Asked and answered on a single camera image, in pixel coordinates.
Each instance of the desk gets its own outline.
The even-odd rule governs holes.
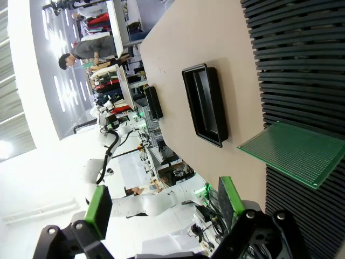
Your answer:
[[[116,47],[116,54],[120,58],[124,49],[141,43],[143,39],[135,40],[133,42],[129,40],[121,0],[107,1],[106,3]]]
[[[123,99],[125,100],[125,103],[131,109],[135,110],[134,100],[133,100],[132,93],[131,93],[130,89],[134,89],[134,88],[139,87],[141,85],[147,84],[147,80],[143,80],[140,82],[129,84],[126,72],[123,69],[123,67],[122,66],[118,67],[117,64],[115,66],[117,66],[116,67],[116,73],[118,74],[118,79],[119,79],[121,91],[123,94]]]
[[[213,187],[230,175],[242,199],[265,206],[265,164],[237,149],[263,129],[251,40],[240,1],[176,0],[141,44],[148,83],[157,89],[167,145]],[[218,71],[229,139],[218,148],[197,137],[182,70]]]

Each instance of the ceiling light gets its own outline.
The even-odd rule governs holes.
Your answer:
[[[70,25],[70,21],[68,20],[67,9],[65,9],[65,15],[66,15],[67,26],[69,26]]]
[[[75,26],[73,25],[74,36],[77,38],[77,32],[75,31]]]
[[[80,88],[81,88],[81,92],[82,92],[82,96],[84,97],[84,100],[86,101],[86,96],[85,96],[85,92],[84,92],[84,88],[82,87],[82,83],[80,83]]]
[[[13,146],[3,140],[0,140],[0,159],[7,159],[13,152]]]
[[[60,33],[60,45],[61,45],[61,48],[63,50],[63,53],[66,53],[66,50],[65,50],[66,42],[64,41],[64,38],[63,38],[63,32],[61,30],[59,30],[59,33]]]
[[[42,20],[43,20],[43,29],[44,29],[45,38],[46,38],[46,40],[49,40],[48,27],[47,27],[47,16],[46,16],[45,10],[42,10]]]
[[[59,102],[60,102],[60,105],[61,105],[61,109],[62,109],[63,112],[65,112],[66,111],[65,104],[64,104],[63,96],[61,94],[61,90],[60,90],[60,86],[59,86],[59,81],[58,81],[58,78],[56,76],[54,76],[54,81],[55,81],[56,92],[58,93],[58,98],[59,98]]]
[[[45,12],[45,16],[46,16],[46,19],[47,19],[47,24],[50,23],[50,14],[49,12]]]
[[[90,96],[91,95],[90,87],[88,86],[88,83],[86,81],[85,81],[85,84],[86,84],[86,89],[87,89],[88,95]]]
[[[77,99],[77,93],[76,93],[75,90],[74,90],[73,81],[72,81],[71,79],[70,79],[70,84],[71,84],[71,88],[72,88],[71,97],[74,97],[75,104],[76,104],[76,105],[79,105],[78,99]]]
[[[60,58],[63,52],[61,51],[61,39],[59,36],[57,36],[56,33],[51,34],[51,46],[52,46],[52,51],[54,54],[57,56],[57,58]]]

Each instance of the cable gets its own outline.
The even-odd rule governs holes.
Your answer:
[[[218,193],[215,190],[212,190],[210,185],[208,183],[205,184],[205,190],[206,190],[206,198],[209,201],[208,209],[210,211],[210,217],[213,229],[215,233],[217,233],[220,237],[223,237],[225,235],[226,226],[223,222],[223,215],[219,211],[219,209],[213,204],[211,201],[212,195],[210,195],[211,192]]]
[[[126,136],[126,139],[124,140],[124,142],[122,142],[122,143],[119,145],[119,147],[121,147],[121,146],[127,141],[129,135],[130,135],[132,132],[133,132],[133,131],[128,132],[128,134],[127,134],[127,136]]]
[[[127,154],[132,153],[132,152],[135,152],[135,151],[139,151],[139,150],[142,150],[142,149],[144,149],[144,147],[138,147],[138,148],[133,149],[133,150],[131,150],[131,151],[124,152],[124,153],[122,153],[122,154],[120,154],[120,155],[113,156],[112,159],[118,158],[119,156],[122,156],[122,155],[127,155]]]
[[[101,176],[99,177],[99,179],[98,179],[97,182],[96,182],[97,185],[99,185],[99,184],[102,182],[104,176],[106,175],[106,169],[107,169],[107,164],[108,164],[108,158],[112,155],[111,150],[112,150],[112,148],[118,143],[119,138],[120,138],[119,135],[118,135],[118,133],[117,133],[116,131],[109,130],[108,133],[115,135],[115,140],[114,140],[114,142],[109,146],[109,148],[108,148],[108,150],[107,150],[107,152],[106,152],[106,154],[105,154],[105,156],[104,156],[103,169],[102,169]]]
[[[141,129],[139,129],[139,128],[136,128],[135,130],[136,130],[136,131],[140,131],[140,132],[142,132],[142,133],[155,133],[155,132],[157,132],[159,129],[160,129],[160,128],[156,128],[156,129],[154,129],[154,130],[152,130],[152,131],[143,131],[143,130],[141,130]]]

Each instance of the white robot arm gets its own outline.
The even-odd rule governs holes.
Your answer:
[[[107,164],[113,157],[115,150],[120,146],[121,137],[128,134],[131,127],[119,127],[117,131],[109,130],[107,133],[99,133],[99,141],[108,147],[104,159],[90,159],[82,170],[82,184],[84,185],[86,201],[90,201],[93,193],[106,175]],[[112,216],[131,217],[140,213],[148,216],[156,216],[167,209],[184,201],[193,201],[202,205],[204,196],[196,191],[205,186],[205,180],[196,174],[189,180],[172,186],[158,194],[143,194],[113,199]]]

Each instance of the red object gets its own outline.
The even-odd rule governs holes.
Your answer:
[[[126,106],[113,109],[111,113],[118,114],[118,113],[129,111],[129,110],[131,110],[131,108],[128,105],[126,105]]]
[[[106,22],[109,21],[109,14],[106,12],[103,15],[100,15],[99,17],[97,17],[96,19],[93,19],[92,21],[88,22],[87,25],[91,26],[92,24],[96,24],[96,23],[101,23],[101,22]]]
[[[116,84],[116,83],[118,83],[118,82],[119,82],[118,79],[113,79],[113,80],[112,80],[112,83],[113,83],[113,84]]]

